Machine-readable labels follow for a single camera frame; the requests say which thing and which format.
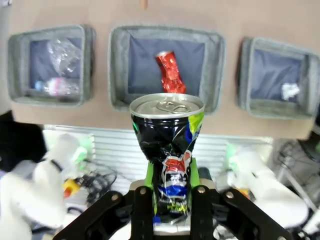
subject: fabric bin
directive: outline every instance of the fabric bin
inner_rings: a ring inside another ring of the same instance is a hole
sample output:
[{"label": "fabric bin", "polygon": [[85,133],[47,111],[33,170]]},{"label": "fabric bin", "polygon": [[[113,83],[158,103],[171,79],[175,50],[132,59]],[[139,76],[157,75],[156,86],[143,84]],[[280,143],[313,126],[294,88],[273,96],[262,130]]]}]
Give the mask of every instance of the fabric bin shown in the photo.
[{"label": "fabric bin", "polygon": [[312,52],[264,38],[242,43],[238,104],[261,118],[309,119],[318,110],[320,60]]},{"label": "fabric bin", "polygon": [[107,80],[112,107],[128,111],[133,100],[164,92],[155,60],[163,51],[174,52],[186,94],[199,96],[205,113],[212,114],[221,95],[224,38],[216,32],[163,25],[122,25],[111,31]]},{"label": "fabric bin", "polygon": [[[68,39],[80,50],[76,69],[66,77],[77,78],[79,94],[55,97],[35,89],[37,81],[60,77],[55,71],[47,49],[48,41]],[[67,25],[33,30],[12,35],[8,41],[8,91],[16,103],[48,106],[77,107],[91,97],[91,74],[94,57],[95,32],[87,25]]]}]

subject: red can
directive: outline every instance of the red can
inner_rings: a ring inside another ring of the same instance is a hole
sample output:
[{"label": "red can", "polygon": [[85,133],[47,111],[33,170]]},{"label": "red can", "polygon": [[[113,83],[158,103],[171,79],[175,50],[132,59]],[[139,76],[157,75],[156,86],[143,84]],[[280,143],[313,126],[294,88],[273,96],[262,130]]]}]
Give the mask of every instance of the red can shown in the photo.
[{"label": "red can", "polygon": [[162,85],[166,93],[184,94],[186,86],[183,83],[173,51],[162,51],[155,57],[162,73]]}]

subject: black can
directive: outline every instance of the black can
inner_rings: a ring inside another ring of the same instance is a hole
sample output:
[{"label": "black can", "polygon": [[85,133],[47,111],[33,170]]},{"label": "black can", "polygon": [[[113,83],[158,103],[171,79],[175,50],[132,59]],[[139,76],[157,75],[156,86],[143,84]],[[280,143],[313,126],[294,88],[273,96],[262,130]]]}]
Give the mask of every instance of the black can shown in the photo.
[{"label": "black can", "polygon": [[159,93],[136,99],[130,111],[141,150],[154,165],[156,214],[174,223],[188,213],[190,164],[204,104],[196,96]]}]

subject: crushed can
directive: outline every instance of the crushed can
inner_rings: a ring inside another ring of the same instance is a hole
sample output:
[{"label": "crushed can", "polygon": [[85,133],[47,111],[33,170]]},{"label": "crushed can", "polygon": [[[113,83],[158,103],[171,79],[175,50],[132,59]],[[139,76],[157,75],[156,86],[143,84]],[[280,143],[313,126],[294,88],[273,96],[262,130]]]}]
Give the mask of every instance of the crushed can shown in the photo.
[{"label": "crushed can", "polygon": [[197,96],[156,93],[130,104],[140,148],[153,163],[156,215],[165,223],[189,211],[192,151],[202,127],[204,104]]},{"label": "crushed can", "polygon": [[155,60],[161,70],[163,90],[166,93],[185,94],[187,89],[181,79],[175,53],[162,51],[155,56]]}]

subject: screw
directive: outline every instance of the screw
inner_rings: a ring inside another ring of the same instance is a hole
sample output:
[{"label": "screw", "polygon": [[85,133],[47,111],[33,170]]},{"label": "screw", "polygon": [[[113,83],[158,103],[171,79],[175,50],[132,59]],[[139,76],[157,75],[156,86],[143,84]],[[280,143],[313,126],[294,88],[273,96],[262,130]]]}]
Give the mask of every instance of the screw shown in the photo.
[{"label": "screw", "polygon": [[232,192],[230,192],[230,191],[228,191],[225,195],[226,195],[226,197],[228,199],[233,199],[234,198],[234,194]]},{"label": "screw", "polygon": [[201,194],[203,194],[205,191],[206,190],[205,190],[205,188],[203,186],[198,188],[198,192],[201,193]]},{"label": "screw", "polygon": [[117,195],[117,194],[112,195],[112,197],[111,197],[111,200],[112,200],[112,201],[115,201],[115,200],[117,200],[117,199],[118,199],[118,195]]},{"label": "screw", "polygon": [[140,189],[140,194],[141,195],[146,194],[146,192],[147,192],[146,188],[143,187],[143,188]]}]

